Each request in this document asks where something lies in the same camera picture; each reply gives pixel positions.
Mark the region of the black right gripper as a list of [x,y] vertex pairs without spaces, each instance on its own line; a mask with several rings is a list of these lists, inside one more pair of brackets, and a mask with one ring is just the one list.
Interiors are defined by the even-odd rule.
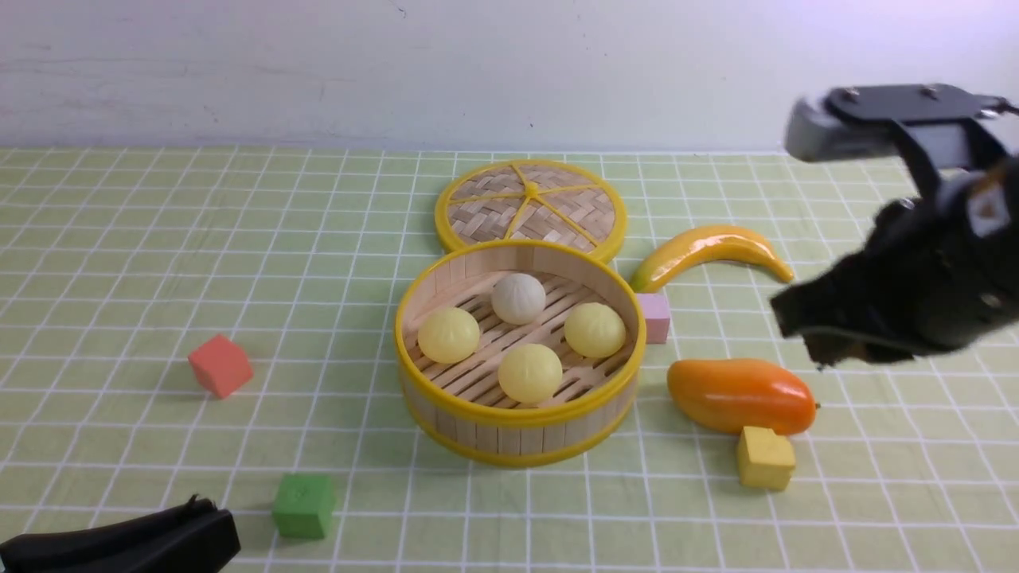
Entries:
[[863,246],[771,298],[820,367],[960,352],[1017,323],[1017,159],[880,210]]

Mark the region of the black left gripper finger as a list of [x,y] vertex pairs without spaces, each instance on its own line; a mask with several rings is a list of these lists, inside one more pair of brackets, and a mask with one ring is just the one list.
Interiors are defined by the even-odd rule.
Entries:
[[233,515],[208,498],[77,531],[1,545],[4,572],[219,572],[242,549]]

